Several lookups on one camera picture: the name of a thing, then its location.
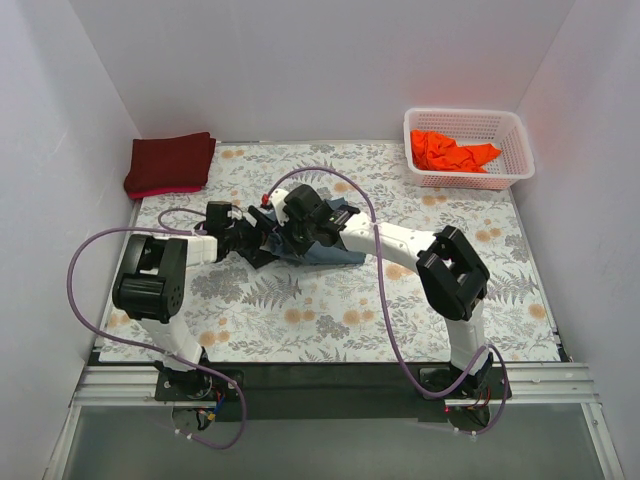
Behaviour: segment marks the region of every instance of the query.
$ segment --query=plastic laundry basket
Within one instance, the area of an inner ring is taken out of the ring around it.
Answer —
[[[411,130],[435,131],[458,145],[491,143],[500,156],[484,166],[489,173],[437,172],[413,165]],[[535,172],[533,154],[520,118],[511,112],[412,108],[404,115],[404,143],[410,175],[424,187],[502,190]]]

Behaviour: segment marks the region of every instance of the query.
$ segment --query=folded towel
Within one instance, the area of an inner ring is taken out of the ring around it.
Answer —
[[[216,139],[209,133],[156,140],[134,140],[131,169],[124,180],[129,197],[192,193],[202,189]]]

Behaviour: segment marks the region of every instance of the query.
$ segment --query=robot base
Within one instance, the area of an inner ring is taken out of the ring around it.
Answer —
[[[417,418],[437,423],[453,420],[445,411],[448,409],[444,400],[425,401],[395,363],[224,363],[209,366],[240,385],[251,405],[252,420]],[[426,388],[438,390],[434,383],[437,378],[447,379],[445,387],[451,384],[451,371],[446,363],[408,363],[407,366]],[[215,385],[224,389],[226,396],[216,421],[239,421],[237,393],[222,382]],[[491,389],[491,398],[501,398],[504,392],[502,369],[491,367],[486,372],[484,385]],[[448,398],[469,399],[469,403],[475,400],[461,389]],[[216,396],[210,393],[202,399],[190,398],[176,385],[170,385],[167,376],[160,373],[155,399],[212,405]]]

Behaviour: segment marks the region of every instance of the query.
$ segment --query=floral tablecloth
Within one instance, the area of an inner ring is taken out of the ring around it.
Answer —
[[[216,148],[203,191],[144,199],[137,225],[157,226],[158,213],[170,207],[204,211],[209,200],[231,200],[240,208],[258,205],[284,173],[311,165],[350,176],[371,196],[383,221],[423,230],[448,224],[462,229],[491,271],[484,310],[487,337],[509,360],[559,360],[509,193],[415,186],[406,177],[403,145],[222,144]],[[292,189],[301,182],[322,197],[345,197],[366,211],[358,193],[337,177],[306,172],[283,186]],[[167,220],[188,229],[200,218],[175,214]],[[444,321],[429,307],[418,276],[391,263],[384,271],[393,326],[405,358],[448,360]],[[213,361],[394,361],[375,278],[371,256],[361,266],[277,261],[255,271],[231,254],[218,264],[188,271],[180,315]],[[117,309],[112,309],[106,329],[151,342],[136,321]],[[109,341],[100,354],[101,361],[157,358],[154,352]]]

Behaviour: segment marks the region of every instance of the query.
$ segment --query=white panel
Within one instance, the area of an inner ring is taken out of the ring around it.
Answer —
[[[71,0],[144,136],[400,139],[513,110],[573,0]]]
[[[41,478],[91,337],[64,280],[89,232],[126,224],[137,135],[66,0],[0,3],[0,478]],[[81,260],[97,320],[121,238]]]
[[[516,200],[561,336],[589,363],[640,478],[640,5],[578,0],[519,109],[537,153]]]

